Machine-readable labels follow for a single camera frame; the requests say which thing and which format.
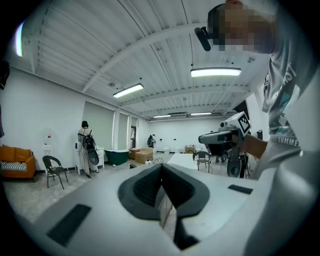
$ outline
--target ceiling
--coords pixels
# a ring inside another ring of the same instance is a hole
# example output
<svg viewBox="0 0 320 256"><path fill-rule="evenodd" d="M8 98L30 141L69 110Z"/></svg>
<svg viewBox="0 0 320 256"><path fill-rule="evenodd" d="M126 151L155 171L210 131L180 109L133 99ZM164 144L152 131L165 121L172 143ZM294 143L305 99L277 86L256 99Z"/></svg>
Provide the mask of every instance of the ceiling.
<svg viewBox="0 0 320 256"><path fill-rule="evenodd" d="M266 14L268 0L243 1ZM221 0L46 1L22 29L23 57L12 43L7 60L54 83L146 119L172 113L230 113L261 85L269 56L228 47L204 51L194 28L206 26ZM235 67L240 76L192 78L190 70ZM144 89L113 94L141 83Z"/></svg>

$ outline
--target black chair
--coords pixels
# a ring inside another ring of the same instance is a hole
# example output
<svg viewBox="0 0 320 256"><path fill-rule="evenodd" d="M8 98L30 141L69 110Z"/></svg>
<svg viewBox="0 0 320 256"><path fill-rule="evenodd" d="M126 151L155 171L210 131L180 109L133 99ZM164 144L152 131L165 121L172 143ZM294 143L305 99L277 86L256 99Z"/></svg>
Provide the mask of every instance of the black chair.
<svg viewBox="0 0 320 256"><path fill-rule="evenodd" d="M57 162L59 167L52 167L51 160ZM42 161L43 161L43 163L45 165L45 168L46 168L46 170L48 172L48 174L46 176L47 187L49 188L49 175L52 175L53 180L55 180L55 175L57 175L59 177L59 179L60 179L60 183L61 183L62 188L65 189L64 185L62 184L62 181L61 181L59 173L64 172L65 177L66 177L66 181L69 182L69 180L68 180L67 173L66 173L65 169L61 166L60 161L57 158L55 158L55 157L53 157L51 155L45 155L42 158Z"/></svg>
<svg viewBox="0 0 320 256"><path fill-rule="evenodd" d="M209 172L209 170L210 170L210 158L211 158L211 156L210 156L210 154L208 153L208 152L205 152L205 151L199 151L199 152L197 152L197 153L195 153L195 156L198 156L198 160L197 160L197 165L198 165L198 171L199 171L199 165L200 164L202 164L202 163L204 163L205 164L205 168L207 168L207 163L208 163L208 165L209 165L209 167L208 167L208 172Z"/></svg>

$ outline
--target floor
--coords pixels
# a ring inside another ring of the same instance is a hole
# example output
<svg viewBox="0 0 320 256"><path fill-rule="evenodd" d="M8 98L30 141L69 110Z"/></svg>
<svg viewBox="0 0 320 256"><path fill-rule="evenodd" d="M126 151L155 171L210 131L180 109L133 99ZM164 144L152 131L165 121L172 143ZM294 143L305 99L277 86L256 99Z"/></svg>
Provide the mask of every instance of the floor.
<svg viewBox="0 0 320 256"><path fill-rule="evenodd" d="M167 163L173 154L164 155L163 153L155 154L154 158L157 159L159 156L162 157L162 163ZM112 167L110 164L105 164L104 168L99 169L99 173L94 171L90 172L90 175L93 180L99 179L99 176L110 175L122 170L129 169L129 165L134 164L136 166L143 166L143 164L137 163L132 159L129 159L128 162L121 164L116 167ZM216 175L227 176L227 163L213 163L210 166L210 173ZM205 168L204 164L201 164L199 167L201 172L207 172L208 166ZM52 177L49 177L49 188L47 188L47 176L45 174L38 174L34 181L32 180L23 180L23 179L5 179L3 181L4 190L8 201L13 208L13 210L25 217L30 222L35 222L38 216L46 210L49 206L53 205L55 202L71 193L72 191L79 188L84 183L92 181L92 179L87 178L85 173L81 171L80 175L76 170L70 170L67 172L67 177L69 182L66 180L66 176L62 173L61 180L64 186L60 184L59 178L56 177L53 180ZM176 225L176 209L172 209L164 231L173 239Z"/></svg>

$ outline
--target fluorescent light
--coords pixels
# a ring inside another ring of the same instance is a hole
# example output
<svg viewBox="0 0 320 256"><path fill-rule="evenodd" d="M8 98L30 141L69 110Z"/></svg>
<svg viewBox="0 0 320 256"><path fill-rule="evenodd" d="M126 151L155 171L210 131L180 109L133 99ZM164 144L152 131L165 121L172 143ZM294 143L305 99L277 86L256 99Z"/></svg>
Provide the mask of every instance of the fluorescent light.
<svg viewBox="0 0 320 256"><path fill-rule="evenodd" d="M206 113L192 113L191 116L201 116L201 115L211 115L211 112L206 112Z"/></svg>
<svg viewBox="0 0 320 256"><path fill-rule="evenodd" d="M239 76L240 74L241 69L233 67L210 67L191 69L191 77L193 78L205 76Z"/></svg>
<svg viewBox="0 0 320 256"><path fill-rule="evenodd" d="M18 26L16 32L15 32L15 53L16 55L22 57L22 26L23 22Z"/></svg>
<svg viewBox="0 0 320 256"><path fill-rule="evenodd" d="M116 93L113 95L113 97L119 98L119 97L121 97L121 96L123 96L123 95L127 95L127 94L130 94L130 93L133 93L133 92L138 91L138 90L141 90L141 89L143 89L143 88L144 88L143 85L142 85L141 83L138 83L138 84L135 84L135 85L133 85L133 86L130 86L130 87L126 88L126 89L123 89L123 90L121 90L121 91L119 91L119 92L116 92Z"/></svg>
<svg viewBox="0 0 320 256"><path fill-rule="evenodd" d="M166 114L166 115L157 115L157 116L154 116L153 118L169 118L169 117L171 117L171 115Z"/></svg>

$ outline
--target white cabinet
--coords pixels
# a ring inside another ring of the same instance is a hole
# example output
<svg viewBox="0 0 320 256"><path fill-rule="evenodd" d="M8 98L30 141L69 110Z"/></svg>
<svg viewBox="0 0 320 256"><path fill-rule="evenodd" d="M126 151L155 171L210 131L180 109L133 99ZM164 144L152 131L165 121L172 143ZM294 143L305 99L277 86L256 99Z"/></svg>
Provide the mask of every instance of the white cabinet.
<svg viewBox="0 0 320 256"><path fill-rule="evenodd" d="M97 170L98 167L102 166L102 168L105 167L105 158L104 158L104 147L97 146L97 154L99 157L99 163L97 165L91 164L89 161L89 167L91 170ZM79 148L74 149L74 155L75 155L75 169L78 171L78 175L80 175L80 170L84 169L84 160L82 159L82 154L79 155Z"/></svg>

